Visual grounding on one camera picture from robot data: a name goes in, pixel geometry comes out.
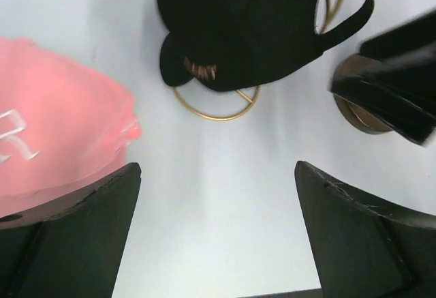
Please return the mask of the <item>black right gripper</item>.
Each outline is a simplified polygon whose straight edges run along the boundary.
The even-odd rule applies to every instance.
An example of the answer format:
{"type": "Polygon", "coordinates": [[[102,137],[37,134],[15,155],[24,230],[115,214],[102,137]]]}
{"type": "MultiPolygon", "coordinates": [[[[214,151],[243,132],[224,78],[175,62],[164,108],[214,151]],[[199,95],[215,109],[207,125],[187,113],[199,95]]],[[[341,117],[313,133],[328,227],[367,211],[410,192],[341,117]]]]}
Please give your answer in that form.
{"type": "Polygon", "coordinates": [[[393,132],[423,146],[435,131],[435,14],[423,14],[364,41],[357,54],[381,64],[330,85],[393,132]]]}

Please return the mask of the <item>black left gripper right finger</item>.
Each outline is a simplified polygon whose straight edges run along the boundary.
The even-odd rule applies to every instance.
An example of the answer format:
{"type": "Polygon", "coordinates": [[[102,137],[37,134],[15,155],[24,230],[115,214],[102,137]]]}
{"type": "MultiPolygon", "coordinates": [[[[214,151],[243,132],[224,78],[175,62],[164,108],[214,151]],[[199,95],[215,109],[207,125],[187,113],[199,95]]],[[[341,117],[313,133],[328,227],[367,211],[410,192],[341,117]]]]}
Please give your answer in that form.
{"type": "Polygon", "coordinates": [[[324,297],[435,296],[435,216],[308,162],[297,162],[294,176],[324,297]]]}

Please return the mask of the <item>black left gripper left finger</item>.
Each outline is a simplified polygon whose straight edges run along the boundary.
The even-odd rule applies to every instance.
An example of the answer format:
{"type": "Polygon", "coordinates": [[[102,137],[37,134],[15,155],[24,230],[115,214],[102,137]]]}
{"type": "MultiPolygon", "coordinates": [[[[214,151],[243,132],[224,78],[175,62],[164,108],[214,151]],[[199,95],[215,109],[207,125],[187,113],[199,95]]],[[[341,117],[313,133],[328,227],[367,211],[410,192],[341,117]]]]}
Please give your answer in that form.
{"type": "Polygon", "coordinates": [[[1,218],[2,297],[111,297],[141,184],[133,162],[1,218]]]}

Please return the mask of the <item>pink sport cap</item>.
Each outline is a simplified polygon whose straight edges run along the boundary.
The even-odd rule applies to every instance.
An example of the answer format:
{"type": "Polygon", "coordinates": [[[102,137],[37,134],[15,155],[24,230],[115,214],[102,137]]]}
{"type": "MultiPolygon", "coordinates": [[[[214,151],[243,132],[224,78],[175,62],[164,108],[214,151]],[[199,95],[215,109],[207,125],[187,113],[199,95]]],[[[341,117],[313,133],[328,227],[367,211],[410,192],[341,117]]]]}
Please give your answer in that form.
{"type": "Polygon", "coordinates": [[[122,85],[31,40],[1,39],[2,216],[113,173],[141,133],[122,85]]]}

